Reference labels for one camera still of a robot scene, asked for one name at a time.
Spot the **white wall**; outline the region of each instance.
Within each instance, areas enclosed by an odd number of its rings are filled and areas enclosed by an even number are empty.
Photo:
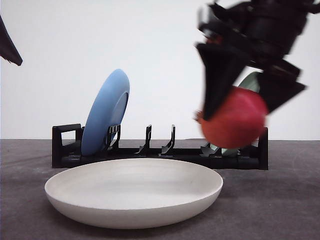
[[[201,138],[203,65],[196,13],[205,0],[2,0],[23,64],[1,60],[1,138],[50,139],[53,125],[84,125],[106,77],[122,68],[131,92],[123,139]],[[227,6],[236,1],[221,0]],[[270,138],[320,139],[320,15],[310,16],[288,60],[309,88],[275,111]]]

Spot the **blue plate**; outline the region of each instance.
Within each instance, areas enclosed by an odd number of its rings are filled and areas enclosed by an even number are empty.
[[[121,69],[112,72],[105,80],[86,120],[81,143],[83,156],[93,155],[108,144],[108,127],[121,124],[129,92],[129,79]]]

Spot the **gray countertop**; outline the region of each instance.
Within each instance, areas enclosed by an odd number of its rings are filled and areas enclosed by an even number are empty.
[[[120,145],[142,143],[122,140]],[[184,147],[203,143],[177,141]],[[0,170],[2,240],[320,239],[320,141],[270,141],[268,171],[218,170],[224,185],[207,210],[180,223],[141,230],[88,226],[57,212],[44,185],[64,169],[51,168],[50,140],[1,140]]]

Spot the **plate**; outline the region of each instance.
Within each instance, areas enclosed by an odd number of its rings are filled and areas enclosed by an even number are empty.
[[[108,127],[121,124],[129,92],[129,79],[121,69],[112,72],[105,80],[86,120],[81,141],[83,156],[93,155],[108,144],[106,138]]]
[[[157,158],[118,159],[68,169],[45,192],[63,215],[111,229],[174,224],[207,209],[223,186],[207,167]]]

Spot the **black object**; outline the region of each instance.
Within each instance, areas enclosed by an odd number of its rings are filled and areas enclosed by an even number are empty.
[[[152,126],[146,127],[145,144],[140,147],[119,147],[121,126],[108,128],[106,137],[117,133],[113,144],[91,156],[81,155],[81,138],[84,127],[80,124],[52,127],[52,167],[73,168],[85,164],[128,158],[163,158],[180,160],[206,166],[211,169],[268,169],[268,129],[258,140],[258,147],[249,145],[240,148],[235,157],[223,156],[220,148],[213,150],[208,143],[199,148],[174,148],[176,127],[171,127],[171,139],[166,146],[151,148]],[[63,145],[62,133],[75,131],[75,142]]]
[[[209,120],[245,68],[263,70],[259,94],[272,112],[300,93],[300,69],[283,60],[303,32],[308,13],[319,13],[313,0],[251,0],[228,9],[209,5],[198,29],[208,41],[196,47],[205,66],[203,118]]]
[[[22,64],[22,58],[12,42],[6,26],[0,16],[0,56],[9,62],[15,63],[18,66]]]

